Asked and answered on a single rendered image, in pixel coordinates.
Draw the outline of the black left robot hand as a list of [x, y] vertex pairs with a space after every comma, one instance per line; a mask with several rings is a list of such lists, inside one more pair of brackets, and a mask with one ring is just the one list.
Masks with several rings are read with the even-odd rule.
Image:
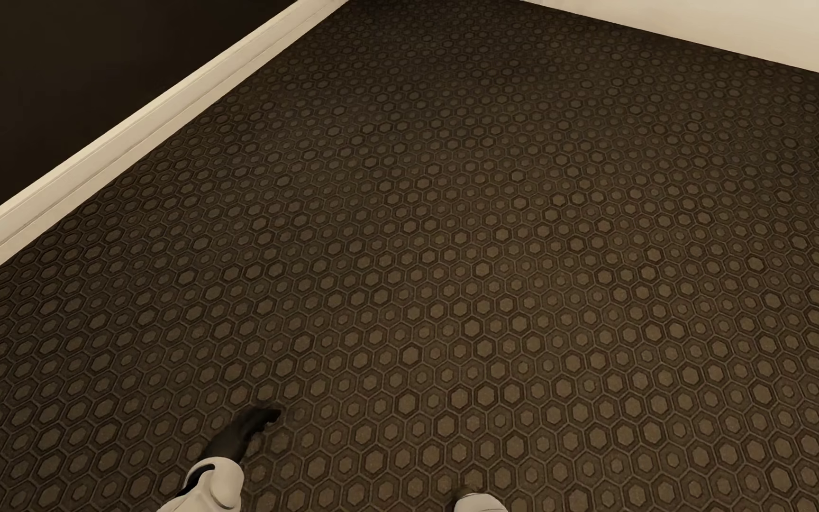
[[275, 423], [281, 413], [279, 408], [251, 406], [211, 438], [200, 459], [221, 457], [240, 463], [252, 437], [262, 433], [268, 424]]

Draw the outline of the cream baseboard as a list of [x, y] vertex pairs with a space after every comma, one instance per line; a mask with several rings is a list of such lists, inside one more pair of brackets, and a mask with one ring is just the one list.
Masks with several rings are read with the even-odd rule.
[[0, 265], [348, 0], [297, 0], [0, 205]]

